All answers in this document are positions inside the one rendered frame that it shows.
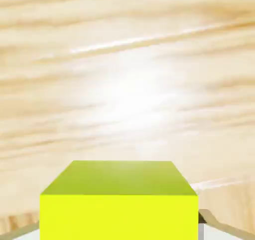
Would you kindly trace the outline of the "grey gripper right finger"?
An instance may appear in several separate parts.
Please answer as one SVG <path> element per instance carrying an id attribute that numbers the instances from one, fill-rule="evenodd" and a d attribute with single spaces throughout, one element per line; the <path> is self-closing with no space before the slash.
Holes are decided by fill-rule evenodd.
<path id="1" fill-rule="evenodd" d="M 255 235 L 220 223 L 209 210 L 200 209 L 198 240 L 255 240 Z"/>

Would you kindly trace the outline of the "small yellow cube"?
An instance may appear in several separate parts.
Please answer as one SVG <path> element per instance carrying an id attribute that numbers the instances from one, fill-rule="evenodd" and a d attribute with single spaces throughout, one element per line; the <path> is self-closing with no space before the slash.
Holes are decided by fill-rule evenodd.
<path id="1" fill-rule="evenodd" d="M 198 240 L 198 221 L 170 161 L 73 161 L 40 194 L 40 240 Z"/>

